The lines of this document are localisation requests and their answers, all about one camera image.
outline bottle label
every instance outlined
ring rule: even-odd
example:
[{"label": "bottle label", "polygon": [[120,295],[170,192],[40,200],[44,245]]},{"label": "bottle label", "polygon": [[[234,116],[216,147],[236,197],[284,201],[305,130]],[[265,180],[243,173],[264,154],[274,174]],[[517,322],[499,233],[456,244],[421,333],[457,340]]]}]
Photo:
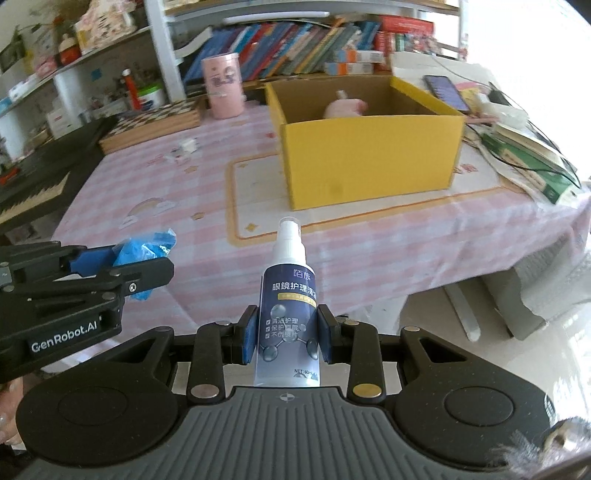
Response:
[{"label": "bottle label", "polygon": [[319,382],[316,280],[312,270],[282,264],[262,279],[255,385],[266,379]]}]

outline white spray nozzle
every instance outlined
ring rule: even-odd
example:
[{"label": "white spray nozzle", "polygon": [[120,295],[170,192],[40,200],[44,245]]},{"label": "white spray nozzle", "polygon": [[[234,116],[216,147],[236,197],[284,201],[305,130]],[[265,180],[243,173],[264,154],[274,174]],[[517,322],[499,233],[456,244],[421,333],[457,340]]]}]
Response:
[{"label": "white spray nozzle", "polygon": [[300,223],[293,217],[280,220],[277,240],[273,245],[273,264],[282,263],[306,264],[306,248],[301,242]]}]

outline pink plush toy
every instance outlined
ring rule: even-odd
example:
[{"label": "pink plush toy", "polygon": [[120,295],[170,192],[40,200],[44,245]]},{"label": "pink plush toy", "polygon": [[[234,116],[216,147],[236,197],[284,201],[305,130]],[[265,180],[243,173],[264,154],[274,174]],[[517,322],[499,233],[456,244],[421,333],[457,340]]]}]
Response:
[{"label": "pink plush toy", "polygon": [[331,102],[324,111],[324,118],[344,118],[349,116],[362,116],[368,109],[368,104],[363,100],[347,98],[343,90],[337,92],[338,100]]}]

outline human hand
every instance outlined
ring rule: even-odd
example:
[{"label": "human hand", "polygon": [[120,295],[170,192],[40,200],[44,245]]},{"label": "human hand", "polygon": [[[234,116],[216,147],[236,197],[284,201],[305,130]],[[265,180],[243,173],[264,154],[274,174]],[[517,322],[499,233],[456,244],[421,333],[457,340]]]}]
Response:
[{"label": "human hand", "polygon": [[12,380],[0,390],[0,443],[18,445],[17,407],[22,400],[22,377]]}]

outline orange border on tablecloth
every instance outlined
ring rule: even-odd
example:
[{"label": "orange border on tablecloth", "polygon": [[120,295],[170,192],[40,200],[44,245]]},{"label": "orange border on tablecloth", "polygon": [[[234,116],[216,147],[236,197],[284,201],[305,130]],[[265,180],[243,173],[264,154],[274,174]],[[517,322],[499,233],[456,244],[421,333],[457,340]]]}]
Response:
[{"label": "orange border on tablecloth", "polygon": [[[258,245],[263,244],[266,242],[271,242],[275,239],[275,234],[277,232],[269,232],[269,233],[262,233],[260,235],[254,235],[249,237],[241,237],[238,234],[238,212],[236,211],[236,190],[235,190],[235,178],[234,178],[234,166],[238,163],[242,163],[245,161],[251,160],[259,160],[262,158],[267,158],[272,155],[278,155],[279,153],[273,152],[263,155],[257,155],[254,157],[248,158],[238,158],[236,160],[231,161],[226,166],[226,230],[228,233],[228,242],[234,247],[247,247],[250,245]],[[398,214],[398,213],[405,213],[405,212],[413,212],[417,210],[422,210],[425,208],[430,208],[432,206],[438,205],[445,205],[446,203],[450,203],[453,199],[458,198],[468,198],[468,197],[475,197],[475,196],[483,196],[489,192],[494,190],[501,190],[501,189],[508,189],[516,193],[523,193],[516,185],[512,184],[504,177],[500,176],[501,185],[498,187],[494,187],[487,190],[480,190],[478,192],[471,192],[471,193],[459,193],[457,195],[453,195],[451,197],[444,197],[440,199],[434,200],[423,200],[422,202],[415,202],[409,203],[407,205],[396,205],[393,207],[388,207],[381,210],[373,210],[371,212],[365,213],[357,213],[355,215],[350,215],[347,217],[336,218],[333,220],[323,220],[321,222],[316,223],[309,223],[308,225],[302,225],[301,230],[302,232],[317,232],[322,230],[328,230],[329,228],[334,228],[338,226],[347,226],[352,225],[354,223],[365,222],[367,220],[377,220],[380,218],[384,218],[389,215]]]}]

